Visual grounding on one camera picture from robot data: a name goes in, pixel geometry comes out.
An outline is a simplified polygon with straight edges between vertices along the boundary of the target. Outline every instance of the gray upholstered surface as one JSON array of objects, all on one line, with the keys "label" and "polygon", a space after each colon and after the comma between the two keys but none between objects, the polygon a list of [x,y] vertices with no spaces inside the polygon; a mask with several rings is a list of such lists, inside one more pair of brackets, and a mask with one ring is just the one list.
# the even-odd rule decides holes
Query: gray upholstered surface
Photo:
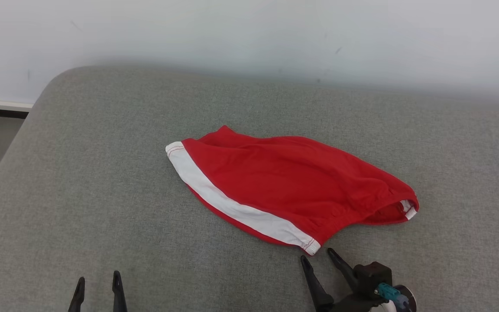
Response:
[{"label": "gray upholstered surface", "polygon": [[[0,164],[0,311],[311,311],[301,250],[204,208],[164,146],[227,124],[336,146],[414,188],[408,223],[349,227],[325,247],[380,261],[420,310],[499,311],[499,107],[445,99],[80,68],[43,92]],[[321,249],[328,292],[347,286]]]}]

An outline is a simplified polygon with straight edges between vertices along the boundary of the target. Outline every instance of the baseboard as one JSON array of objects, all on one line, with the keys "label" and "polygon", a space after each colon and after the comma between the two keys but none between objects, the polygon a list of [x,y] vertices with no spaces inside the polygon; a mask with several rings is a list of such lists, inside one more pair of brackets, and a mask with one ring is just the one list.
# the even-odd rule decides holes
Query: baseboard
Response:
[{"label": "baseboard", "polygon": [[0,111],[30,112],[34,104],[16,103],[14,101],[0,101]]}]

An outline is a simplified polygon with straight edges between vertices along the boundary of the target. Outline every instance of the black mount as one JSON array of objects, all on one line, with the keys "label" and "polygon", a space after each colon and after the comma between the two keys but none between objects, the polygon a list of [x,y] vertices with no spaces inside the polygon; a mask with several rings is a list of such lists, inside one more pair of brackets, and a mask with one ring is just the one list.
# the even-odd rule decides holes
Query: black mount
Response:
[{"label": "black mount", "polygon": [[353,269],[342,259],[334,249],[329,248],[327,253],[334,266],[342,272],[345,280],[352,289],[352,294],[340,302],[334,303],[332,296],[327,294],[313,273],[313,267],[302,255],[301,266],[305,273],[307,286],[317,312],[368,312],[371,308],[389,301],[376,294],[375,290],[380,283],[392,286],[392,270],[373,262],[369,265],[356,265]]},{"label": "black mount", "polygon": [[[81,312],[80,306],[84,302],[84,289],[86,281],[84,277],[78,280],[78,284],[69,306],[69,312]],[[113,273],[113,293],[115,294],[115,302],[113,304],[113,312],[127,312],[126,299],[124,298],[123,281],[120,278],[119,271]]]}]

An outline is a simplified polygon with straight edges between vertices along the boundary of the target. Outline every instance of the red fabric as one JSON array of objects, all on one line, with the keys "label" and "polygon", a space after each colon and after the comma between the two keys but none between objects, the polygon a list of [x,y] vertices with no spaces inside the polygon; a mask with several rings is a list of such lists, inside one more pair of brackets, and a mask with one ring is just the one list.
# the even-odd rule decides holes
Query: red fabric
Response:
[{"label": "red fabric", "polygon": [[[253,138],[223,126],[182,144],[228,197],[291,221],[321,245],[350,224],[407,221],[402,200],[409,200],[418,211],[417,197],[404,182],[351,154],[301,136]],[[243,231],[279,243],[198,198]]]}]

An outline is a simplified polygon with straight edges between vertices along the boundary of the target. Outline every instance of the robotic arm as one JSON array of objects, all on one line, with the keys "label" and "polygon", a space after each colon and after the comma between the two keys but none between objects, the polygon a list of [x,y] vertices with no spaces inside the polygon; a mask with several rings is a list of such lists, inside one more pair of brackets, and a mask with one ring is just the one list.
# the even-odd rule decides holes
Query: robotic arm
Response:
[{"label": "robotic arm", "polygon": [[342,272],[352,294],[334,303],[313,273],[313,267],[302,255],[301,266],[317,312],[417,312],[413,294],[405,286],[392,286],[392,270],[373,262],[353,269],[332,248],[327,253]]}]

